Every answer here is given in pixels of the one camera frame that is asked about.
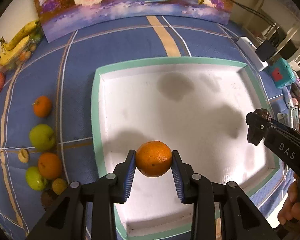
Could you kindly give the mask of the person's right hand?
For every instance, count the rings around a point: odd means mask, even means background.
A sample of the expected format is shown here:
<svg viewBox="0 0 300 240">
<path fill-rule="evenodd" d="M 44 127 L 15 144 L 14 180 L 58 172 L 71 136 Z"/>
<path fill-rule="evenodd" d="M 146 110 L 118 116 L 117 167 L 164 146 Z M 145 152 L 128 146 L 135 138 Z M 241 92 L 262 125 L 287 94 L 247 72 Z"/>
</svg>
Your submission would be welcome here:
<svg viewBox="0 0 300 240">
<path fill-rule="evenodd" d="M 294 181 L 288 188 L 288 197 L 286 198 L 282 209 L 279 211 L 277 218 L 281 225 L 295 218 L 300 221 L 300 202 L 297 202 L 298 186 Z"/>
</svg>

